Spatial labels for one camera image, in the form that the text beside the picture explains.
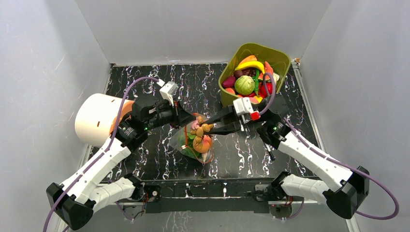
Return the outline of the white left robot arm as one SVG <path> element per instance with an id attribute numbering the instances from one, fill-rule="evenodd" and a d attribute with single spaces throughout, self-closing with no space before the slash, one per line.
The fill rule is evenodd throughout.
<path id="1" fill-rule="evenodd" d="M 145 189 L 132 174 L 100 187 L 100 182 L 118 163 L 138 149 L 151 129 L 171 125 L 180 128 L 195 120 L 177 101 L 157 101 L 148 96 L 141 102 L 105 94 L 93 94 L 80 107 L 75 132 L 84 142 L 99 148 L 71 177 L 46 189 L 53 213 L 72 230 L 84 227 L 93 214 L 122 199 L 139 201 Z"/>

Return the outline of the orange pumpkin toy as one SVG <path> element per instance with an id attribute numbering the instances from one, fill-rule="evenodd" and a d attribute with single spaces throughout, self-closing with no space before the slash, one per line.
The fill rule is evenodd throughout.
<path id="1" fill-rule="evenodd" d="M 202 137 L 195 136 L 193 140 L 193 149 L 199 153 L 207 153 L 213 146 L 212 138 L 208 135 Z"/>

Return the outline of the pink sweet potato toy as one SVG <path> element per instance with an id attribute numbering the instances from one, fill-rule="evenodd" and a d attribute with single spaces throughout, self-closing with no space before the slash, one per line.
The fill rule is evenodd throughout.
<path id="1" fill-rule="evenodd" d="M 192 123 L 190 129 L 193 130 L 193 131 L 195 131 L 195 130 L 197 130 L 199 127 L 200 127 L 200 126 L 199 126 L 198 120 L 195 120 L 195 121 L 193 121 L 193 123 Z"/>

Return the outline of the green lettuce toy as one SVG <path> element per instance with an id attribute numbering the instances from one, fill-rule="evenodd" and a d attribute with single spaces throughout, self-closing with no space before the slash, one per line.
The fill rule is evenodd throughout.
<path id="1" fill-rule="evenodd" d="M 195 151 L 193 149 L 193 140 L 195 138 L 195 135 L 192 135 L 190 133 L 187 134 L 187 136 L 185 136 L 185 134 L 183 133 L 182 135 L 179 135 L 177 137 L 178 139 L 178 145 L 177 148 L 180 149 L 180 152 L 184 155 L 187 156 L 189 158 L 192 159 L 202 159 L 202 155 L 201 153 Z"/>

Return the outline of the clear zip top bag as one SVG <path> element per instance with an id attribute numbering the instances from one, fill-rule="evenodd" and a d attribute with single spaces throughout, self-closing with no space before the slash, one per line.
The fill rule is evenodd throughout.
<path id="1" fill-rule="evenodd" d="M 194 113 L 195 120 L 179 129 L 170 139 L 170 146 L 182 155 L 195 159 L 202 164 L 211 162 L 214 157 L 214 138 L 205 133 L 213 128 L 210 124 L 199 125 L 207 120 L 206 116 Z"/>

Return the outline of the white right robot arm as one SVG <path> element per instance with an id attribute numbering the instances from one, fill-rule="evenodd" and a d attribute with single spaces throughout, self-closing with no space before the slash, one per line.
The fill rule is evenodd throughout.
<path id="1" fill-rule="evenodd" d="M 266 145 L 287 154 L 316 175 L 316 179 L 311 179 L 282 172 L 265 188 L 256 187 L 252 194 L 256 200 L 285 200 L 297 196 L 324 203 L 341 218 L 352 218 L 368 196 L 367 169 L 349 169 L 323 153 L 291 126 L 288 112 L 281 95 L 271 95 L 258 104 L 249 98 L 238 98 L 206 123 L 212 135 L 231 134 L 246 124 L 259 123 L 257 133 Z"/>

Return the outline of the brown nuts cluster toy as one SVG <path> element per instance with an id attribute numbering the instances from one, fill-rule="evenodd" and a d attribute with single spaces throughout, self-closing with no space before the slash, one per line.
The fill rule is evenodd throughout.
<path id="1" fill-rule="evenodd" d="M 212 124 L 206 124 L 203 117 L 200 114 L 194 114 L 194 116 L 196 117 L 196 120 L 198 120 L 200 127 L 197 130 L 190 129 L 190 134 L 202 137 L 203 135 L 206 135 L 206 132 L 209 132 L 214 127 Z"/>

